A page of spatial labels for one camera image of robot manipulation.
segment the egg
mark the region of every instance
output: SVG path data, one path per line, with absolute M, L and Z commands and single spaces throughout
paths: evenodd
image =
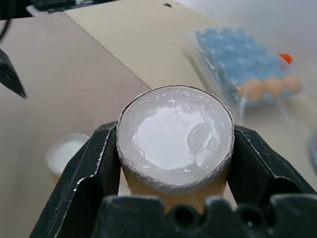
M 238 88 L 238 95 L 240 97 L 246 97 L 254 102 L 261 99 L 263 92 L 263 83 L 255 79 L 248 80 Z
M 285 75 L 282 83 L 286 89 L 292 92 L 299 92 L 301 90 L 301 80 L 294 74 Z
M 282 94 L 283 90 L 282 80 L 275 77 L 268 78 L 263 82 L 263 89 L 272 96 L 278 97 Z

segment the table surface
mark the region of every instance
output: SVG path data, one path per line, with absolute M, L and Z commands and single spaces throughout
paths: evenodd
M 162 5 L 165 2 L 172 8 Z M 182 50 L 181 33 L 215 25 L 207 18 L 171 0 L 116 1 L 66 14 L 149 87 L 186 84 L 204 88 Z M 317 177 L 310 142 L 317 126 L 316 102 L 315 96 L 292 97 L 284 104 L 248 112 L 243 122 L 286 158 L 314 189 Z
M 0 85 L 0 237 L 28 237 L 53 189 L 48 149 L 117 120 L 149 87 L 63 13 L 13 21 L 1 49 L 28 99 Z

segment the bubble in gel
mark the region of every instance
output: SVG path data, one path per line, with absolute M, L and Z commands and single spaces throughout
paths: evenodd
M 191 154 L 195 155 L 207 147 L 211 139 L 209 123 L 200 123 L 191 129 L 187 136 L 187 145 Z

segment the white liquid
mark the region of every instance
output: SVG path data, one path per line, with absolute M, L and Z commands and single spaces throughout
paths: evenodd
M 131 166 L 158 181 L 202 180 L 225 158 L 232 121 L 212 96 L 167 87 L 137 99 L 119 124 L 118 145 Z

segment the paper cup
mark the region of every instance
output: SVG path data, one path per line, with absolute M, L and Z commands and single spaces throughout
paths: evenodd
M 68 162 L 89 138 L 89 136 L 81 133 L 70 134 L 59 140 L 49 149 L 46 155 L 46 161 L 54 185 L 57 184 Z
M 117 149 L 132 194 L 157 195 L 165 211 L 199 212 L 223 195 L 234 141 L 233 119 L 215 96 L 168 86 L 135 98 L 121 113 Z

